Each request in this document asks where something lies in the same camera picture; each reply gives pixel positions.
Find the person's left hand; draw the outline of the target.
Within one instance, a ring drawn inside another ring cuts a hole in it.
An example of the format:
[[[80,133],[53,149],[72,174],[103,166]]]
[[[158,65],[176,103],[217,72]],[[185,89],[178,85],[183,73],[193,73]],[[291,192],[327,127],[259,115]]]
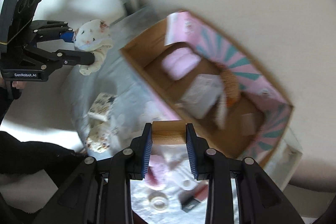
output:
[[[12,87],[16,89],[24,89],[26,86],[26,82],[23,81],[13,81]]]

